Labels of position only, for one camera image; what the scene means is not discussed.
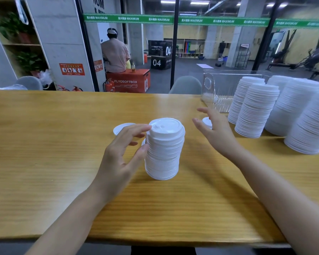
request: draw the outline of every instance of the right hand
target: right hand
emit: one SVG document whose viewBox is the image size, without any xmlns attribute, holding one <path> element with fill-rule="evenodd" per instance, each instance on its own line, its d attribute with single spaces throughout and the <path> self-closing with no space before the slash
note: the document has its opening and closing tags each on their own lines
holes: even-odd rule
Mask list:
<svg viewBox="0 0 319 255">
<path fill-rule="evenodd" d="M 193 118 L 192 121 L 196 128 L 207 138 L 217 152 L 229 158 L 241 146 L 229 126 L 227 117 L 217 110 L 207 107 L 198 108 L 197 111 L 208 114 L 209 119 L 212 121 L 213 129 L 209 129 L 201 120 Z"/>
</svg>

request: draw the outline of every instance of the white headband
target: white headband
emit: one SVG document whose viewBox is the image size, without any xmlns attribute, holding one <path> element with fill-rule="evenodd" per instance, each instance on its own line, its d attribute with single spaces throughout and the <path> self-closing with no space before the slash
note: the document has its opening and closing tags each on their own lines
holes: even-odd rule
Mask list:
<svg viewBox="0 0 319 255">
<path fill-rule="evenodd" d="M 107 30 L 107 33 L 108 33 L 108 34 L 115 34 L 115 35 L 117 35 L 117 32 L 116 32 L 115 30 L 113 30 L 113 29 L 108 29 L 108 30 Z"/>
</svg>

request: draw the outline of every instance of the red plyo box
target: red plyo box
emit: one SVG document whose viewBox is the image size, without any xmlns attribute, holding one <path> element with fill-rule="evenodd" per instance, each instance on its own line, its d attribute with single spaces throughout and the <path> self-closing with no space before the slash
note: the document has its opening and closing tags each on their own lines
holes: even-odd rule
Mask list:
<svg viewBox="0 0 319 255">
<path fill-rule="evenodd" d="M 131 69 L 107 72 L 106 78 L 114 82 L 116 92 L 145 93 L 150 87 L 149 69 L 137 69 L 136 72 L 132 72 Z"/>
</svg>

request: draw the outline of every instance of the red safety sign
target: red safety sign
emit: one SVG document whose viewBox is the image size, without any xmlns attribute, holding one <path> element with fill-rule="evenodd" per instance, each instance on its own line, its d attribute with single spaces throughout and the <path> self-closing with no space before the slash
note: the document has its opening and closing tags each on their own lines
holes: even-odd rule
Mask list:
<svg viewBox="0 0 319 255">
<path fill-rule="evenodd" d="M 99 72 L 103 69 L 103 62 L 102 60 L 94 61 L 94 69 L 96 72 Z"/>
<path fill-rule="evenodd" d="M 63 75 L 85 76 L 83 64 L 59 64 Z"/>
</svg>

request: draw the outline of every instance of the plastic bag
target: plastic bag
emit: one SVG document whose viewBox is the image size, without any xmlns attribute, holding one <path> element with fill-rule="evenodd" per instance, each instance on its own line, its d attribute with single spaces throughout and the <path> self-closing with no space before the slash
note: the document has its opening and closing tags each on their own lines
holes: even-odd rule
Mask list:
<svg viewBox="0 0 319 255">
<path fill-rule="evenodd" d="M 51 71 L 49 69 L 46 69 L 46 71 L 41 71 L 39 73 L 39 79 L 43 86 L 50 85 L 53 82 L 51 77 Z"/>
<path fill-rule="evenodd" d="M 12 86 L 0 88 L 0 90 L 27 90 L 27 88 L 20 84 L 14 84 Z"/>
</svg>

